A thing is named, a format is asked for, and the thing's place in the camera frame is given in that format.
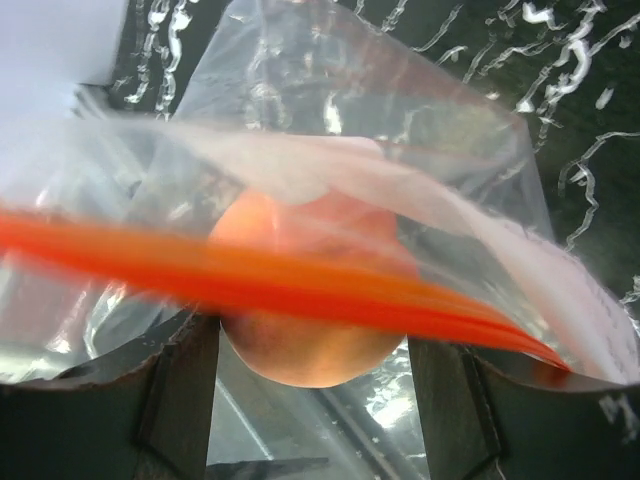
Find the clear zip top bag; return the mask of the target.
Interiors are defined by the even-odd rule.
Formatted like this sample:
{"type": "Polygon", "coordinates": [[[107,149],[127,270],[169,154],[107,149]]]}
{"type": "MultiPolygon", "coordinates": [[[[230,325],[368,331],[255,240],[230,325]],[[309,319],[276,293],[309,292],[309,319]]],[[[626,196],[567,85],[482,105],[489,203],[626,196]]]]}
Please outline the clear zip top bag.
{"type": "Polygon", "coordinates": [[[1,133],[1,387],[52,380],[181,312],[219,321],[205,478],[433,479],[408,342],[524,354],[639,387],[626,310],[559,247],[526,123],[332,1],[144,3],[141,89],[1,133]],[[409,278],[220,242],[237,197],[339,192],[395,214],[409,278]],[[326,388],[268,380],[228,314],[403,334],[326,388]]]}

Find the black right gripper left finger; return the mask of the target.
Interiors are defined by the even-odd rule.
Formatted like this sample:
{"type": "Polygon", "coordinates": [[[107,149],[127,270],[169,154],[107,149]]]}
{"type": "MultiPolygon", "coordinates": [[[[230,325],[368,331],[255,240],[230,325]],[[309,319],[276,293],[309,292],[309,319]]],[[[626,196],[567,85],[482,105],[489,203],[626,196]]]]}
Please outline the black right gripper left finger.
{"type": "Polygon", "coordinates": [[[205,478],[219,331],[181,312],[52,380],[2,385],[2,478],[205,478]]]}

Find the orange fake peach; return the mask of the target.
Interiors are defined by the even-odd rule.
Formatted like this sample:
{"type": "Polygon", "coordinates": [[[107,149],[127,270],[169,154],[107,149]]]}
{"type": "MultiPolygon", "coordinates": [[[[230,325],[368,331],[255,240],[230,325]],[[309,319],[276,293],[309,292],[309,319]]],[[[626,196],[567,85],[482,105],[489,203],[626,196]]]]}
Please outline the orange fake peach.
{"type": "MultiPolygon", "coordinates": [[[[292,205],[246,190],[218,220],[210,237],[391,275],[419,275],[397,238],[395,214],[339,192],[292,205]]],[[[313,313],[309,319],[255,310],[222,319],[231,346],[255,373],[294,387],[333,387],[376,368],[404,338],[397,332],[321,320],[320,308],[330,303],[330,297],[304,300],[313,313]]]]}

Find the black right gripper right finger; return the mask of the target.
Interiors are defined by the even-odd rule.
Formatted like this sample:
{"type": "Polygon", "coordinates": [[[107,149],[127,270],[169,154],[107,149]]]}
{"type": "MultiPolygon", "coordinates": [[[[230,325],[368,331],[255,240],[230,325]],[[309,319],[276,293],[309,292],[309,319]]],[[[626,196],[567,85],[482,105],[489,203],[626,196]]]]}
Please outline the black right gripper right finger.
{"type": "Polygon", "coordinates": [[[638,385],[524,354],[408,345],[431,478],[638,478],[638,385]]]}

